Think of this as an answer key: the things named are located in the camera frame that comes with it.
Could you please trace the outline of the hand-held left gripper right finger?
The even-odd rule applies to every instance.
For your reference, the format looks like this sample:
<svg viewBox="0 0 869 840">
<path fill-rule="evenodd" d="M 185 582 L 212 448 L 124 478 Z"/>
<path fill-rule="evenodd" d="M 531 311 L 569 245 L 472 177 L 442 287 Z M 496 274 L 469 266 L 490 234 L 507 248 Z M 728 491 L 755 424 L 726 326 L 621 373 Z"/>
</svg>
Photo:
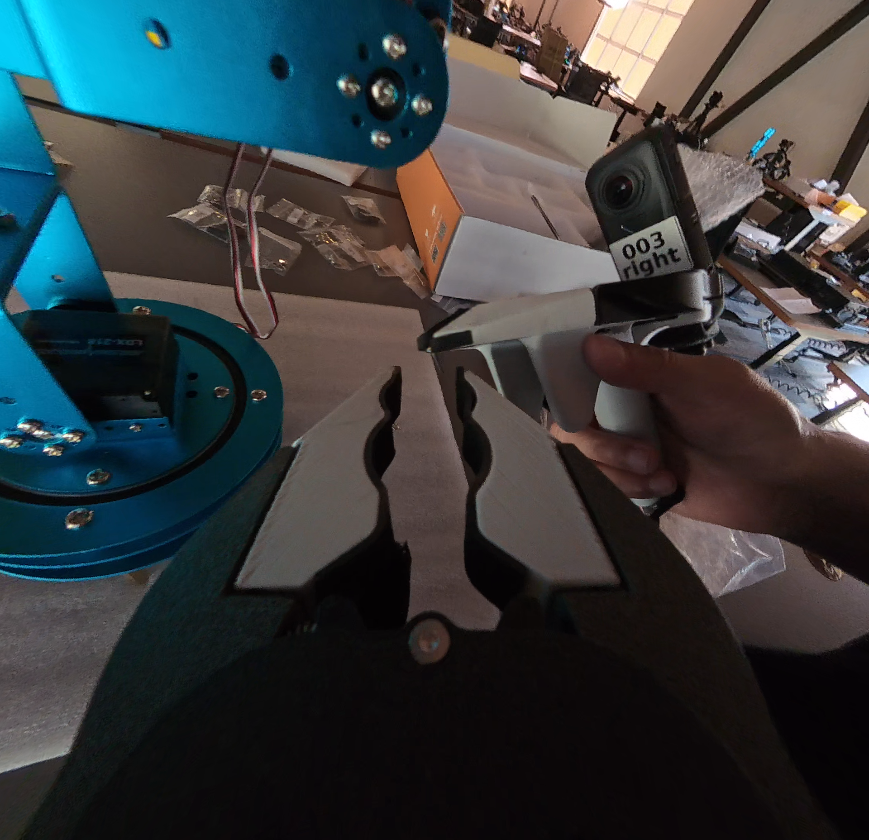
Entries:
<svg viewBox="0 0 869 840">
<path fill-rule="evenodd" d="M 549 434 L 472 372 L 458 372 L 455 387 L 470 471 L 464 564 L 474 588 L 620 588 Z"/>
</svg>

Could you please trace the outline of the person's right hand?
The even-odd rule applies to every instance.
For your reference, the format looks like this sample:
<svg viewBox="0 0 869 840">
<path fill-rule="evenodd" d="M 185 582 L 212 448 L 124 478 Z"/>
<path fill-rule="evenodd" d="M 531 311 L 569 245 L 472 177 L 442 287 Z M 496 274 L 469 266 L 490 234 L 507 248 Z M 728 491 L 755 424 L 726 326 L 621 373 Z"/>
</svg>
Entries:
<svg viewBox="0 0 869 840">
<path fill-rule="evenodd" d="M 628 498 L 681 490 L 683 517 L 804 541 L 798 509 L 817 433 L 755 372 L 730 358 L 602 335 L 587 339 L 583 354 L 603 382 L 650 396 L 659 442 L 599 424 L 579 433 L 553 424 L 556 440 L 577 448 Z"/>
</svg>

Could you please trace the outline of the pile of small screw bags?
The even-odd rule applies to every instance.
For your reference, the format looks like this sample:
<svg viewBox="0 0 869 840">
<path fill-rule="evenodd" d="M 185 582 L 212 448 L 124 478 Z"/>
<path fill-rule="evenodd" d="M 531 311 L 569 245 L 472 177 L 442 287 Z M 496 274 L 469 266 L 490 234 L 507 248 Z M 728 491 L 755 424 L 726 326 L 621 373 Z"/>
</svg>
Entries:
<svg viewBox="0 0 869 840">
<path fill-rule="evenodd" d="M 206 185 L 196 204 L 168 217 L 225 244 L 229 243 L 229 229 L 233 228 L 244 254 L 244 264 L 252 268 L 254 263 L 247 244 L 248 192 L 238 187 L 229 191 L 229 215 L 226 215 L 223 207 L 223 194 L 220 186 Z M 290 226 L 297 233 L 297 237 L 289 238 L 265 226 L 257 226 L 262 270 L 284 275 L 299 259 L 302 248 L 310 247 L 334 269 L 354 272 L 370 267 L 382 278 L 400 280 L 421 299 L 428 299 L 432 295 L 421 260 L 409 245 L 371 248 L 352 226 L 341 224 L 331 216 L 318 214 L 284 198 L 267 204 L 263 194 L 255 194 L 253 212 Z"/>
</svg>

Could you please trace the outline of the person's black shirt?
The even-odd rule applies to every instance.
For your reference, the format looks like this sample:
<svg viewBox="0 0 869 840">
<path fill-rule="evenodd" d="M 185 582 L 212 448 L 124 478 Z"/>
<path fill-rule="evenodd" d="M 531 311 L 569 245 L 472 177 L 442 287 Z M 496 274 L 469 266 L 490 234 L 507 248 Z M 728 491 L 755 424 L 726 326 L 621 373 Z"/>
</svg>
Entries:
<svg viewBox="0 0 869 840">
<path fill-rule="evenodd" d="M 746 647 L 778 733 L 842 838 L 868 837 L 868 637 L 818 654 Z"/>
</svg>

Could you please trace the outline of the blue toy robot arm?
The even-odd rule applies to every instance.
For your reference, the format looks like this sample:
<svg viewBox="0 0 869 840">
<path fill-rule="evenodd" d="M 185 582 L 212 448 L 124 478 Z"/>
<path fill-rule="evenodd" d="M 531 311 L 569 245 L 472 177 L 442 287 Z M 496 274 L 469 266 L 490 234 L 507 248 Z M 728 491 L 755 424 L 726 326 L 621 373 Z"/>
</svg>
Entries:
<svg viewBox="0 0 869 840">
<path fill-rule="evenodd" d="M 283 392 L 237 325 L 116 300 L 15 74 L 76 113 L 399 167 L 449 104 L 452 0 L 2 0 L 2 574 L 87 580 L 172 556 L 278 449 Z"/>
</svg>

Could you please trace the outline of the orange white cardboard box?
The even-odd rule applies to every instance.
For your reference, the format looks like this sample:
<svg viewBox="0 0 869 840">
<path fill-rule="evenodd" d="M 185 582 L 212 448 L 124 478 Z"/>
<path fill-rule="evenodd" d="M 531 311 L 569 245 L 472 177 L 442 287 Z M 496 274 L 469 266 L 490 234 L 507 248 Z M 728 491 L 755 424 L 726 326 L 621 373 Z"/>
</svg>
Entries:
<svg viewBox="0 0 869 840">
<path fill-rule="evenodd" d="M 463 60 L 448 68 L 440 132 L 396 173 L 434 293 L 488 302 L 616 281 L 585 185 L 614 114 Z"/>
</svg>

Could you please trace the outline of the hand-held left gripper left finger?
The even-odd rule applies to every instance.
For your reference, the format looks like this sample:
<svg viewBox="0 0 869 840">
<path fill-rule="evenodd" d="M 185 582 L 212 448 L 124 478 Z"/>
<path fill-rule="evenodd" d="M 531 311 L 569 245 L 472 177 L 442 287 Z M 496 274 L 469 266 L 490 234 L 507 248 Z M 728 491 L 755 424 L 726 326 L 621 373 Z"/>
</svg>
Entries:
<svg viewBox="0 0 869 840">
<path fill-rule="evenodd" d="M 383 475 L 396 454 L 402 372 L 375 374 L 291 445 L 235 578 L 241 592 L 308 592 L 326 578 L 402 569 Z M 361 574 L 352 574 L 359 566 Z"/>
</svg>

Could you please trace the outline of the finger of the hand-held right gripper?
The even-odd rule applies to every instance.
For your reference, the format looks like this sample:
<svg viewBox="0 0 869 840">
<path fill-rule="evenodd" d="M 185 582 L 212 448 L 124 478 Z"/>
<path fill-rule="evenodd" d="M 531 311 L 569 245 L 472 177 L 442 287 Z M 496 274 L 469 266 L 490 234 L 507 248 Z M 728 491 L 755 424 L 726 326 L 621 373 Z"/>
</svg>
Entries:
<svg viewBox="0 0 869 840">
<path fill-rule="evenodd" d="M 450 315 L 419 335 L 417 348 L 444 353 L 546 334 L 593 330 L 598 322 L 592 289 L 473 305 Z"/>
<path fill-rule="evenodd" d="M 599 376 L 585 361 L 587 334 L 544 334 L 479 346 L 499 393 L 537 419 L 547 408 L 570 433 L 592 422 Z"/>
</svg>

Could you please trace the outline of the white foam sheet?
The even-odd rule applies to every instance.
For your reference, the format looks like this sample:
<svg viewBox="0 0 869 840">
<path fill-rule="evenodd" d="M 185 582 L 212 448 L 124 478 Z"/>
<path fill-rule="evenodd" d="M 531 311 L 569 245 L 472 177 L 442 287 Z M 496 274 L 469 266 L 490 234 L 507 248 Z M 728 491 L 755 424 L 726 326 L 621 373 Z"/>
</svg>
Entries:
<svg viewBox="0 0 869 840">
<path fill-rule="evenodd" d="M 385 475 L 396 538 L 412 557 L 410 613 L 491 630 L 498 610 L 463 564 L 468 482 L 415 309 L 278 294 L 265 343 L 284 389 L 289 444 L 378 372 L 402 371 L 396 458 Z M 166 562 L 134 574 L 46 583 L 2 577 L 1 770 L 64 756 L 126 623 Z"/>
</svg>

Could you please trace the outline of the crumpled clear plastic bag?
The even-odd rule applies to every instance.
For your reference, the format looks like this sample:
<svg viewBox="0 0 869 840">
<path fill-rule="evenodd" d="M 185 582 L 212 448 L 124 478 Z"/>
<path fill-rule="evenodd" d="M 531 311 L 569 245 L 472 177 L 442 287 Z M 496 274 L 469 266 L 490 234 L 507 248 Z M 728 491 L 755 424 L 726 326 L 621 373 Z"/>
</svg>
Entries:
<svg viewBox="0 0 869 840">
<path fill-rule="evenodd" d="M 740 591 L 786 571 L 779 539 L 690 520 L 670 511 L 662 532 L 714 598 Z"/>
</svg>

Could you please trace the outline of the bubble wrap roll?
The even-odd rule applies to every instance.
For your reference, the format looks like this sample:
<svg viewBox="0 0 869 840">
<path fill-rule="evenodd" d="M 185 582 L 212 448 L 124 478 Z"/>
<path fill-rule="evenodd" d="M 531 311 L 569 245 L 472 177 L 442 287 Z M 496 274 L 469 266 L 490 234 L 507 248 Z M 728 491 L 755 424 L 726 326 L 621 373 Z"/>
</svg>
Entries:
<svg viewBox="0 0 869 840">
<path fill-rule="evenodd" d="M 766 191 L 761 172 L 725 153 L 679 144 L 682 167 L 705 234 L 744 210 Z"/>
</svg>

